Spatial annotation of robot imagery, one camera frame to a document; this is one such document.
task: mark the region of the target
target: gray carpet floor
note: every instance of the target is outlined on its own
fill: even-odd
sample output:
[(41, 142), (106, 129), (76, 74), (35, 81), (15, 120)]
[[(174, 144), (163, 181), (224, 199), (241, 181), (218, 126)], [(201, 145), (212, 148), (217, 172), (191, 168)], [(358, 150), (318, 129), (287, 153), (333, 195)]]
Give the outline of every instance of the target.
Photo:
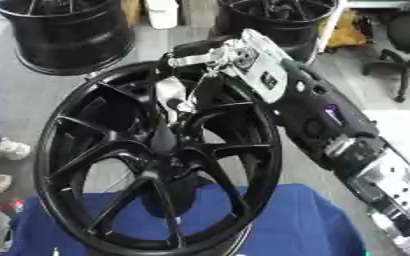
[[(204, 39), (208, 33), (206, 28), (189, 27), (157, 31), (141, 26), (136, 30), (137, 47), (119, 64), (157, 59), (172, 46)], [(321, 55), (313, 66), (363, 109), (410, 110), (410, 90), (408, 101), (403, 104), (396, 104), (391, 99), (398, 86), (396, 74), (385, 70), (369, 77), (360, 75), (362, 61), (377, 56), (378, 49), (390, 47), (383, 33), (377, 35), (377, 40), (380, 43), (375, 46)], [(17, 61), (14, 47), (11, 31), (6, 29), (0, 36), (0, 132), (4, 136), (35, 145), (53, 109), (82, 82), (82, 78), (36, 74)], [(364, 204), (348, 192), (330, 173), (321, 170), (308, 160), (284, 136), (283, 140), (285, 163), (282, 183), (307, 184), (344, 209), (360, 230), (371, 255), (399, 255), (387, 238), (368, 219)], [(11, 174), (15, 178), (15, 185), (0, 197), (0, 202), (35, 195), (31, 178), (32, 161), (33, 157), (21, 162), (0, 161), (0, 173)], [(231, 176), (236, 183), (244, 182), (239, 174), (233, 173)]]

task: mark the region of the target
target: silver metal part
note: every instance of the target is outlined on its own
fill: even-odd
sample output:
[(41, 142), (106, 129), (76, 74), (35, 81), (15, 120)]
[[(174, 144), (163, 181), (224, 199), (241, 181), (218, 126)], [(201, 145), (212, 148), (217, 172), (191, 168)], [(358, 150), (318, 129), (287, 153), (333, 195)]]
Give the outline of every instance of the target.
[(410, 218), (410, 165), (396, 151), (385, 149), (356, 179), (374, 184)]
[(325, 154), (329, 158), (338, 157), (354, 143), (356, 143), (356, 139), (341, 135), (326, 147)]
[(211, 70), (239, 77), (266, 103), (273, 103), (286, 90), (287, 73), (281, 64), (285, 58), (292, 59), (268, 37), (245, 29), (241, 39), (227, 40), (203, 55), (171, 58), (168, 64), (174, 68), (206, 64)]
[(370, 215), (393, 242), (410, 255), (410, 236), (396, 226), (398, 217), (410, 220), (410, 164), (394, 149), (386, 148), (378, 159), (370, 163), (349, 181), (349, 185), (367, 203), (386, 197), (390, 205)]
[(410, 256), (410, 237), (404, 237), (395, 224), (384, 214), (372, 210), (369, 213), (373, 222), (389, 237), (406, 255)]
[(266, 103), (276, 102), (283, 96), (287, 85), (287, 73), (281, 62), (283, 59), (291, 59), (291, 57), (272, 40), (255, 30), (245, 29), (239, 44), (245, 47), (239, 48), (236, 60), (247, 58), (253, 63), (248, 69), (246, 68), (248, 64), (242, 67), (229, 66), (227, 69), (231, 71), (227, 74), (237, 74)]

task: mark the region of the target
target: black wheel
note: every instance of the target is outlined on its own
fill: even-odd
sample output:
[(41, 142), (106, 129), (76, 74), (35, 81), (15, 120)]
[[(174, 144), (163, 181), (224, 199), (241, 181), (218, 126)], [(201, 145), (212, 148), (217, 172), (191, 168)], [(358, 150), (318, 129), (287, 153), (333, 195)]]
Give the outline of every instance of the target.
[[(48, 212), (74, 238), (106, 255), (226, 255), (247, 237), (281, 173), (281, 143), (270, 114), (240, 81), (226, 78), (219, 93), (194, 114), (184, 113), (169, 128), (157, 105), (154, 63), (111, 70), (81, 85), (48, 120), (37, 147), (34, 178)], [(196, 76), (178, 75), (190, 93)], [(174, 144), (168, 150), (162, 130)], [(206, 141), (212, 132), (223, 142)], [(219, 159), (237, 156), (248, 179), (239, 192)], [(135, 179), (99, 214), (82, 207), (82, 188), (92, 164), (121, 161)], [(189, 210), (206, 175), (228, 197), (228, 215), (202, 232), (183, 234), (176, 217)], [(164, 240), (144, 240), (115, 231), (117, 215), (137, 198), (165, 219)]]
[(403, 103), (406, 100), (404, 96), (396, 96), (395, 101), (398, 103)]

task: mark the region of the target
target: red object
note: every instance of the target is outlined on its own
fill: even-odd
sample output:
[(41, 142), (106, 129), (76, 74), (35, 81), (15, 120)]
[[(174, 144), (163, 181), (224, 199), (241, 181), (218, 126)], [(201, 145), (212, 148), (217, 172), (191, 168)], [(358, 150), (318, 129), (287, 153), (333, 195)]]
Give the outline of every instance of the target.
[(11, 207), (15, 212), (21, 212), (23, 210), (23, 200), (13, 200), (11, 202)]

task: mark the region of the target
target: robotic arm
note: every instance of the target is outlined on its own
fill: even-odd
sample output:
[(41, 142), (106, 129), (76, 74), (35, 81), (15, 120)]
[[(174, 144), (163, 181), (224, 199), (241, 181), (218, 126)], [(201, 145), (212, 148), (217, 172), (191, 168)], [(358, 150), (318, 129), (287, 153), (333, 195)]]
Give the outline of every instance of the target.
[[(167, 55), (174, 70), (198, 64), (208, 70), (202, 81), (222, 74), (244, 81), (288, 137), (371, 206), (374, 222), (410, 255), (410, 163), (334, 85), (254, 30)], [(193, 101), (191, 96), (182, 104)]]

